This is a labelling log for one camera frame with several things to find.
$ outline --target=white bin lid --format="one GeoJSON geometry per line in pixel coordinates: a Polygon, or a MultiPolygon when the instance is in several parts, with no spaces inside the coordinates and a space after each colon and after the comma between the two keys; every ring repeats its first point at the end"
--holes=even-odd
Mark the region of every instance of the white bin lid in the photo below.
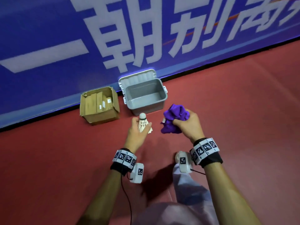
{"type": "Polygon", "coordinates": [[[151,69],[131,74],[129,76],[124,76],[119,79],[118,83],[120,88],[122,89],[123,95],[125,96],[125,88],[127,88],[128,86],[136,85],[138,83],[142,83],[153,79],[156,79],[156,71],[151,69]]]}

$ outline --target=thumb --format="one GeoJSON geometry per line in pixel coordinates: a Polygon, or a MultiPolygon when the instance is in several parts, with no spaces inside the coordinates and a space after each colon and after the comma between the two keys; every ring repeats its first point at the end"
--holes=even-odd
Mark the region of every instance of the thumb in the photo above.
{"type": "Polygon", "coordinates": [[[150,131],[150,129],[151,129],[151,126],[152,126],[152,122],[149,122],[146,126],[145,126],[145,128],[144,128],[144,130],[143,130],[143,134],[145,134],[145,135],[147,135],[148,134],[148,132],[150,131]]]}
{"type": "Polygon", "coordinates": [[[178,120],[178,119],[174,119],[174,120],[173,120],[173,125],[176,125],[176,126],[180,127],[182,122],[183,122],[183,121],[180,121],[180,120],[178,120]]]}

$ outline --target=gray storage box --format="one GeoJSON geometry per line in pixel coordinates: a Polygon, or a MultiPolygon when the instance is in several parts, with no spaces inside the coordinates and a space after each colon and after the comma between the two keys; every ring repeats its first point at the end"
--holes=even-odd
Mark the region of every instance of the gray storage box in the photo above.
{"type": "Polygon", "coordinates": [[[124,103],[135,116],[163,109],[167,99],[167,89],[155,70],[146,70],[119,79],[124,103]]]}

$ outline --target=purple cloth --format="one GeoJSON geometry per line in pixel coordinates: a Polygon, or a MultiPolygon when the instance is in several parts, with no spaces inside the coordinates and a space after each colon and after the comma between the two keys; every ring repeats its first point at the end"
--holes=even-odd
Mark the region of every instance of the purple cloth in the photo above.
{"type": "Polygon", "coordinates": [[[178,119],[181,121],[186,121],[190,117],[190,113],[185,110],[182,105],[173,104],[167,111],[163,113],[165,116],[166,122],[163,124],[161,133],[181,133],[181,130],[176,125],[173,125],[173,120],[178,119]]]}

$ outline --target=blue banner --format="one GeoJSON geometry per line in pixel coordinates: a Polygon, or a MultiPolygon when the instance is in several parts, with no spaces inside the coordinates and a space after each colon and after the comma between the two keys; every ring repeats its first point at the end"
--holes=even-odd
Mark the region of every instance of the blue banner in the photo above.
{"type": "Polygon", "coordinates": [[[300,35],[300,0],[0,0],[0,127],[300,35]]]}

